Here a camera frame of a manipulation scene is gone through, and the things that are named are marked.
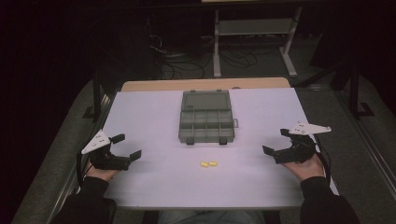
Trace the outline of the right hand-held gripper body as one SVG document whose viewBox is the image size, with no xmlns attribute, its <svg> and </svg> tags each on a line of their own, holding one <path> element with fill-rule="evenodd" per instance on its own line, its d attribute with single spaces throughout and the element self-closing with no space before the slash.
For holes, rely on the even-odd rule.
<svg viewBox="0 0 396 224">
<path fill-rule="evenodd" d="M 274 159 L 276 163 L 300 162 L 303 163 L 313 157 L 317 152 L 316 143 L 310 137 L 311 134 L 329 133 L 332 130 L 329 126 L 319 126 L 306 122 L 298 122 L 290 129 L 295 140 L 291 141 L 289 148 L 276 150 Z"/>
</svg>

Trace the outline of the white metal stand frame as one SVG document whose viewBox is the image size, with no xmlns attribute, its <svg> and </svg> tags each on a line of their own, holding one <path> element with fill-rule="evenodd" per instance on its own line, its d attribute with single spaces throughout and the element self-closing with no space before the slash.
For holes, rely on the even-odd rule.
<svg viewBox="0 0 396 224">
<path fill-rule="evenodd" d="M 221 20 L 219 12 L 215 11 L 214 24 L 214 77 L 221 77 L 219 60 L 219 38 L 228 35 L 286 35 L 286 43 L 279 48 L 279 52 L 291 77 L 297 72 L 289 56 L 290 47 L 294 38 L 303 8 L 297 7 L 294 16 L 285 19 L 253 19 L 253 20 Z"/>
</svg>

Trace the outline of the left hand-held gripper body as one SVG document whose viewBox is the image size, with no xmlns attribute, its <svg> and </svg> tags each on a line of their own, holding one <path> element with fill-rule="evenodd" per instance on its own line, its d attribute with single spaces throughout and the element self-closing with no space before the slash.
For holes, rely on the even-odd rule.
<svg viewBox="0 0 396 224">
<path fill-rule="evenodd" d="M 81 150 L 81 153 L 89 156 L 96 169 L 127 171 L 131 164 L 129 158 L 112 154 L 110 149 L 113 144 L 109 138 L 103 130 L 99 130 Z"/>
</svg>

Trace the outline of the black metal stand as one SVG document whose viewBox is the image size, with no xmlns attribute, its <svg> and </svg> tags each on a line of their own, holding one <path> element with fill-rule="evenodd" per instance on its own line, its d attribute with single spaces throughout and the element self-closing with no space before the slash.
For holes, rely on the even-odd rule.
<svg viewBox="0 0 396 224">
<path fill-rule="evenodd" d="M 86 108 L 83 118 L 94 122 L 101 118 L 105 106 L 117 92 L 117 83 L 107 74 L 95 70 L 92 74 L 92 106 Z"/>
<path fill-rule="evenodd" d="M 349 83 L 348 108 L 355 119 L 361 117 L 371 117 L 375 113 L 367 103 L 359 101 L 360 72 L 358 66 L 347 60 L 335 63 L 325 68 L 312 77 L 293 84 L 294 88 L 306 88 L 313 85 L 316 81 L 334 73 L 330 88 L 334 91 L 341 91 Z"/>
</svg>

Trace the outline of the person's left hand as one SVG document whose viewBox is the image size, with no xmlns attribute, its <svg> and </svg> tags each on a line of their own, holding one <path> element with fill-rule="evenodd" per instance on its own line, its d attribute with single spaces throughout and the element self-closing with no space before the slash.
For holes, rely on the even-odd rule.
<svg viewBox="0 0 396 224">
<path fill-rule="evenodd" d="M 96 169 L 90 161 L 88 161 L 86 165 L 86 176 L 100 178 L 106 182 L 109 182 L 118 173 L 118 170 Z"/>
</svg>

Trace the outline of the person's right hand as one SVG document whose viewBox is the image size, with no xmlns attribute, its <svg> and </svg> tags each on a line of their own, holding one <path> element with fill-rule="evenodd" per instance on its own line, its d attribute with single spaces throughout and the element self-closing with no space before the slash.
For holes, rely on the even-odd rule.
<svg viewBox="0 0 396 224">
<path fill-rule="evenodd" d="M 303 163 L 288 162 L 283 163 L 283 166 L 290 170 L 299 181 L 304 181 L 311 177 L 325 176 L 322 162 L 317 155 Z"/>
</svg>

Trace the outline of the grey plastic compartment box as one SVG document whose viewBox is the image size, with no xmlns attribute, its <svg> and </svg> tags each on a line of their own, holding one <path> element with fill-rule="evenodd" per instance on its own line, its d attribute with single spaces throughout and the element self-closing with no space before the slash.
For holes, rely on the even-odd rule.
<svg viewBox="0 0 396 224">
<path fill-rule="evenodd" d="M 178 138 L 186 145 L 232 143 L 235 132 L 229 91 L 184 91 Z"/>
</svg>

